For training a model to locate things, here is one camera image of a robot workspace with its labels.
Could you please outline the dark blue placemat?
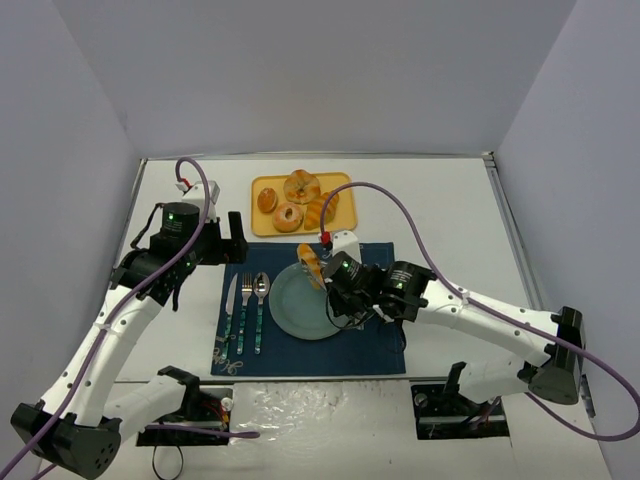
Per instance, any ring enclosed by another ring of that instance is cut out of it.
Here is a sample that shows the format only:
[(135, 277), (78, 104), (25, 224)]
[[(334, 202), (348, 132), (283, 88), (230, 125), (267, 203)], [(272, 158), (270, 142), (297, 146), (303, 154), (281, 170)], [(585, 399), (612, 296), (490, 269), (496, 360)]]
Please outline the dark blue placemat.
[(393, 376), (406, 371), (403, 343), (398, 330), (378, 319), (364, 324), (363, 330), (340, 331), (322, 340), (307, 341), (285, 333), (271, 317), (269, 294), (264, 300), (262, 348), (254, 353), (257, 297), (252, 294), (247, 308), (244, 352), (236, 354), (241, 312), (241, 284), (245, 272), (254, 278), (265, 272), (270, 283), (286, 267), (298, 264), (294, 243), (254, 242), (243, 264), (229, 265), (224, 271), (220, 298), (227, 299), (232, 277), (238, 274), (229, 342), (228, 358), (221, 359), (226, 322), (225, 308), (219, 321), (210, 372), (214, 376), (235, 377), (359, 377)]

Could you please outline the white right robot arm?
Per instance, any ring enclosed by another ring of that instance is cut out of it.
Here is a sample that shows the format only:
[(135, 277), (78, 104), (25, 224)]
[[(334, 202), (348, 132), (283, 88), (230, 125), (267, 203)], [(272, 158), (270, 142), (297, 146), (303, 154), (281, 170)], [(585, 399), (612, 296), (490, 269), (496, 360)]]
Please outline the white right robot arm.
[(582, 361), (581, 313), (517, 307), (461, 287), (448, 289), (436, 274), (396, 261), (387, 268), (359, 263), (345, 252), (322, 268), (334, 314), (360, 321), (376, 315), (402, 325), (439, 325), (496, 345), (506, 358), (454, 364), (449, 380), (466, 399), (480, 404), (497, 396), (531, 394), (560, 405), (579, 399)]

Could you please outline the yellow tray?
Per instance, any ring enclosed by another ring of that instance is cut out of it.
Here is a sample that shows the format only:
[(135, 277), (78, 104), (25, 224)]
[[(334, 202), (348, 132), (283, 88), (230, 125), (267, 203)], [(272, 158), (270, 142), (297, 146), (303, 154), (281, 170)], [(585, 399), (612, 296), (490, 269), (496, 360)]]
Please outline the yellow tray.
[[(331, 192), (337, 187), (349, 183), (351, 178), (344, 172), (322, 172), (314, 173), (319, 180), (321, 192)], [(277, 237), (291, 235), (316, 234), (320, 232), (320, 228), (305, 229), (301, 224), (298, 229), (291, 232), (281, 232), (277, 230), (273, 224), (273, 213), (264, 213), (258, 208), (258, 196), (264, 188), (272, 188), (278, 197), (279, 207), (287, 201), (284, 195), (284, 183), (288, 174), (258, 176), (253, 179), (250, 187), (250, 225), (252, 233), (257, 237)], [(325, 223), (325, 228), (329, 231), (352, 230), (357, 226), (358, 217), (354, 200), (354, 194), (351, 190), (344, 190), (339, 193), (339, 201), (337, 203), (336, 213), (333, 219)]]

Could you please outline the large croissant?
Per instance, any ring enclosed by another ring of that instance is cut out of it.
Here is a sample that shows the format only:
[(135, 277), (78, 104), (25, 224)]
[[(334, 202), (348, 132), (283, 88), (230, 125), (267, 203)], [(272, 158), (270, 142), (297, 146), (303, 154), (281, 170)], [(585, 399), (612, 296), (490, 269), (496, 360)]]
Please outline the large croissant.
[[(323, 205), (325, 204), (329, 196), (330, 196), (330, 193), (325, 192), (320, 196), (314, 198), (307, 205), (304, 223), (303, 223), (303, 227), (305, 230), (313, 230), (320, 226), (320, 214), (321, 214)], [(337, 211), (338, 203), (339, 203), (339, 195), (335, 194), (331, 198), (325, 211), (324, 219), (326, 223), (329, 223), (334, 219)]]

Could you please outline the sugared orange donut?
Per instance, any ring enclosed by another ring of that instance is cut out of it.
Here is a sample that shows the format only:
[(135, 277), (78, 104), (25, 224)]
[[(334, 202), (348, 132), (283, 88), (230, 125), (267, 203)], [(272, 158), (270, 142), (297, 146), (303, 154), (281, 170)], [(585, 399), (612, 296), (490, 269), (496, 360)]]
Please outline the sugared orange donut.
[(304, 212), (295, 203), (285, 202), (273, 212), (273, 227), (281, 233), (291, 233), (300, 228), (304, 222)]

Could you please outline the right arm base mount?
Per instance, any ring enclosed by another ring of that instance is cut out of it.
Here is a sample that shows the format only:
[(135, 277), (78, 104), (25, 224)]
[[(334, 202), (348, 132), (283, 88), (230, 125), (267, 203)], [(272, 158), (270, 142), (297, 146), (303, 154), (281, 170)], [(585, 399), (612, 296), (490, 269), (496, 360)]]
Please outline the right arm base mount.
[(474, 403), (458, 394), (446, 394), (438, 382), (412, 384), (411, 397), (418, 440), (444, 441), (510, 436), (506, 414), (498, 403), (482, 420), (490, 402)]

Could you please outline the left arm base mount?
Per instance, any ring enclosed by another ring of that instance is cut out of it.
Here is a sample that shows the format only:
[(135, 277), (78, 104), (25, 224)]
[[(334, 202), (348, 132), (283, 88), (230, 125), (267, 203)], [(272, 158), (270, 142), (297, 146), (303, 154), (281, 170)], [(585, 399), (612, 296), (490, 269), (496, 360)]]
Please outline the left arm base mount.
[[(225, 431), (230, 430), (231, 413), (223, 404), (230, 405), (233, 399), (231, 388), (222, 386), (203, 386), (199, 399), (189, 412), (179, 410), (166, 414), (155, 424), (183, 425), (199, 429)], [(199, 447), (227, 446), (226, 437), (196, 433), (186, 430), (145, 430), (135, 437), (136, 447)]]

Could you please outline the blue-grey ceramic plate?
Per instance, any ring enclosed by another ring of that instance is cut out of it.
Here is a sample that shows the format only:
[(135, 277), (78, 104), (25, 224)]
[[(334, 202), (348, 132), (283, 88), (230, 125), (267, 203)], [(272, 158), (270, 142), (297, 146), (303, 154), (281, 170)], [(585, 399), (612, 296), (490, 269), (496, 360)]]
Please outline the blue-grey ceramic plate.
[(287, 334), (307, 341), (329, 338), (340, 332), (337, 320), (329, 320), (327, 295), (312, 285), (300, 264), (286, 267), (275, 278), (269, 293), (269, 309), (275, 323)]

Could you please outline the round jam bun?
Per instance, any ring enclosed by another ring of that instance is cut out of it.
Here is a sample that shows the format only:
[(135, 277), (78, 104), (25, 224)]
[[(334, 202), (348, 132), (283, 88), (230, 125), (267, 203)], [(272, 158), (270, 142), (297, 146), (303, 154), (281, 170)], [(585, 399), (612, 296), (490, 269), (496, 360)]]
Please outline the round jam bun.
[(271, 188), (263, 188), (257, 197), (256, 205), (261, 213), (271, 213), (278, 205), (277, 192)]

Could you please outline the small long bread roll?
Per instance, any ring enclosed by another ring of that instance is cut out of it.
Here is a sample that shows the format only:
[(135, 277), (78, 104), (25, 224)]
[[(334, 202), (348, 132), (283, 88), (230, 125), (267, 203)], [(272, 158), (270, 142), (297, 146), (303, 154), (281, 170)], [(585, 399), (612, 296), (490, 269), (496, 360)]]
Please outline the small long bread roll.
[(311, 246), (301, 243), (297, 246), (296, 253), (298, 262), (307, 273), (312, 285), (316, 289), (325, 289), (321, 262)]

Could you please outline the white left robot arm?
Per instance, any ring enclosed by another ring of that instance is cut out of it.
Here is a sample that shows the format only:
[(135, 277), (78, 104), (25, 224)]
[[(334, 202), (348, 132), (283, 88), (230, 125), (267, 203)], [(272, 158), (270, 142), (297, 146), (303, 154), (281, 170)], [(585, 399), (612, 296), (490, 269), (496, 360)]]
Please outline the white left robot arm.
[(230, 237), (196, 205), (162, 207), (161, 228), (144, 249), (116, 268), (103, 306), (60, 377), (34, 404), (21, 403), (11, 426), (28, 452), (84, 479), (113, 463), (121, 444), (165, 415), (189, 418), (203, 393), (197, 376), (168, 366), (115, 401), (108, 396), (140, 336), (199, 265), (241, 264), (248, 243), (239, 212), (228, 214)]

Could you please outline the large bagel bread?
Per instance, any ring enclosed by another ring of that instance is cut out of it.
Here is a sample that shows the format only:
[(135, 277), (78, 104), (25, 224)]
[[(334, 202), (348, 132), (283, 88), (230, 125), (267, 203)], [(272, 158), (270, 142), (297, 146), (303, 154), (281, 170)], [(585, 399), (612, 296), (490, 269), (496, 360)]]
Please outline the large bagel bread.
[(320, 182), (304, 169), (294, 170), (284, 181), (283, 192), (289, 202), (306, 205), (321, 195)]

